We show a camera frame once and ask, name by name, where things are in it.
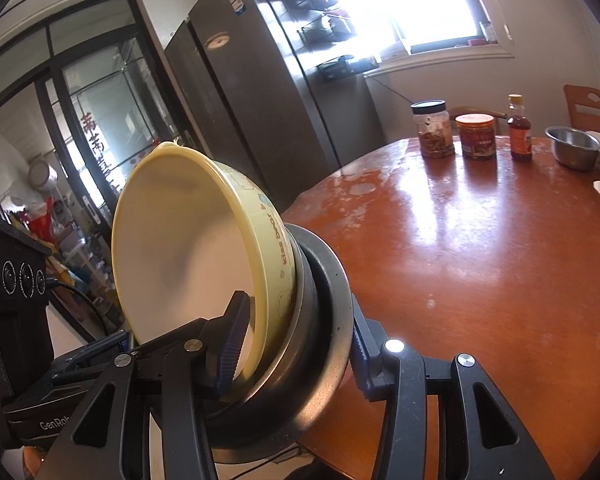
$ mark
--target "round table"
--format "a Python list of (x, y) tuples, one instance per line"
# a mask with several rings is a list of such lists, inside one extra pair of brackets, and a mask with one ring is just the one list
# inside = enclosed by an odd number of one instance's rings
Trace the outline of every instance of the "round table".
[[(560, 166), (545, 139), (515, 162), (423, 159), (417, 139), (363, 156), (283, 214), (323, 238), (365, 315), (421, 354), (474, 355), (535, 439), (557, 480), (600, 450), (600, 173)], [(438, 468), (429, 397), (427, 474)], [(350, 374), (301, 443), (367, 480), (384, 403)]]

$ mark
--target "red jar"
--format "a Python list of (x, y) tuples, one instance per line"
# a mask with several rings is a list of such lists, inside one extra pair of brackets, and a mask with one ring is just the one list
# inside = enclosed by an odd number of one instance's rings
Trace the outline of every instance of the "red jar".
[(487, 114), (461, 115), (456, 119), (462, 154), (474, 160), (496, 156), (495, 119)]

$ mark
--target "refrigerator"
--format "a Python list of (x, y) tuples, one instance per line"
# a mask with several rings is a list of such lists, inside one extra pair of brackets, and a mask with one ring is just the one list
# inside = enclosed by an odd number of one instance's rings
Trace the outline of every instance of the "refrigerator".
[(303, 27), (322, 15), (293, 0), (198, 0), (165, 50), (207, 155), (280, 211), (385, 143), (363, 76), (318, 72), (354, 54), (353, 41), (307, 40)]

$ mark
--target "jar lid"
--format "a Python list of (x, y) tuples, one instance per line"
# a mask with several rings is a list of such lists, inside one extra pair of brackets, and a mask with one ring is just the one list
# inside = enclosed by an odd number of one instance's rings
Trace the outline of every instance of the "jar lid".
[(487, 126), (495, 122), (492, 115), (467, 114), (456, 117), (456, 123), (468, 124), (469, 126)]
[(524, 106), (524, 102), (522, 101), (522, 95), (520, 94), (509, 94), (509, 103), (517, 106)]
[(414, 115), (437, 114), (446, 110), (444, 101), (422, 101), (411, 105), (411, 111)]

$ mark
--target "yellow bowl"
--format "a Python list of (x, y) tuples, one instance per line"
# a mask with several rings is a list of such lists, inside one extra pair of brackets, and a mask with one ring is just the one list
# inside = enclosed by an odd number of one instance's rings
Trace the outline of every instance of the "yellow bowl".
[(162, 143), (120, 195), (112, 259), (139, 342), (221, 316), (234, 290), (244, 290), (253, 298), (251, 322), (234, 386), (276, 354), (293, 305), (293, 251), (269, 199), (233, 168)]

